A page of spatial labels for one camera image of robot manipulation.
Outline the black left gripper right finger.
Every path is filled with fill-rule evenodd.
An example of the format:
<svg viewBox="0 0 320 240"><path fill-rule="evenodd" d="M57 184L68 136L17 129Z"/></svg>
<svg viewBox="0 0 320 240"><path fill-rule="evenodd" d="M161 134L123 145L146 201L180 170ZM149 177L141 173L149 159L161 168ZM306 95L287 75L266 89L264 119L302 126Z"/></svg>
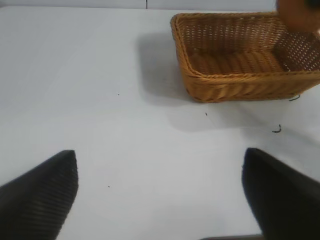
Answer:
<svg viewBox="0 0 320 240"><path fill-rule="evenodd" d="M320 183L272 155L248 148L242 187L266 240L320 238Z"/></svg>

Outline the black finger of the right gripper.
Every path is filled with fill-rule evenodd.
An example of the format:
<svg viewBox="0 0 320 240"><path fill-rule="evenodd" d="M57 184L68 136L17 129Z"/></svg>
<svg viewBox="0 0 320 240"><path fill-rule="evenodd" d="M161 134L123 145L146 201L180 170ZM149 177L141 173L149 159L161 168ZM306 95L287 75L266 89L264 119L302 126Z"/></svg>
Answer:
<svg viewBox="0 0 320 240"><path fill-rule="evenodd" d="M310 11L320 10L320 0L304 0L306 8Z"/></svg>

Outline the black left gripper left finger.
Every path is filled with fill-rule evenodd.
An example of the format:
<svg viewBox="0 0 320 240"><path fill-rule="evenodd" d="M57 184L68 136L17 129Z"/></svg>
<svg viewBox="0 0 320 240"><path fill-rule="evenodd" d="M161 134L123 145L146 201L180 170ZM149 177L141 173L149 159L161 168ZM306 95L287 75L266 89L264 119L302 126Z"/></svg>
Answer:
<svg viewBox="0 0 320 240"><path fill-rule="evenodd" d="M55 240L79 188L74 150L63 150L0 187L2 240Z"/></svg>

